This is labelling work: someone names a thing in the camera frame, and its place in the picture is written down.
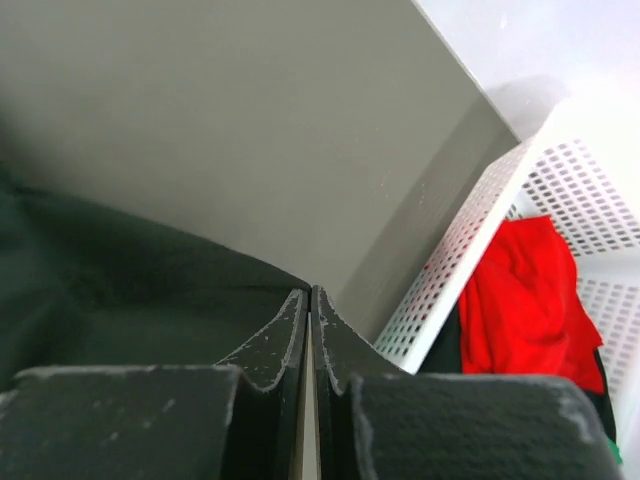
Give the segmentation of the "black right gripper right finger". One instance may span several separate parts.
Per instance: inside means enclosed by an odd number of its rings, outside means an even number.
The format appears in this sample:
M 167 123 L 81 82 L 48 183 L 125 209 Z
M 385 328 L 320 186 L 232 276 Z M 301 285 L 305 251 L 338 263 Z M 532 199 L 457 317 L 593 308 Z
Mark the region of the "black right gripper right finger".
M 324 479 L 619 479 L 598 416 L 549 376 L 411 375 L 310 300 Z

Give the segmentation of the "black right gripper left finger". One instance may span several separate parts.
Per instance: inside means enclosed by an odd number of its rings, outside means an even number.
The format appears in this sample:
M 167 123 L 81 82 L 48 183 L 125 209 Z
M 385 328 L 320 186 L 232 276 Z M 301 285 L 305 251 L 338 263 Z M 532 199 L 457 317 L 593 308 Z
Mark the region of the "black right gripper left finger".
M 5 479 L 285 479 L 308 298 L 212 365 L 38 367 L 1 397 Z

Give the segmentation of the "black t shirt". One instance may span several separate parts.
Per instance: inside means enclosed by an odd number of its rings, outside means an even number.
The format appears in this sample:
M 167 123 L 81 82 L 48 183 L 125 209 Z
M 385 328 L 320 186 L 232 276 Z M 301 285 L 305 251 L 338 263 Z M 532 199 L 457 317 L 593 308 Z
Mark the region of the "black t shirt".
M 309 285 L 207 239 L 1 174 L 1 385 L 49 365 L 213 364 Z

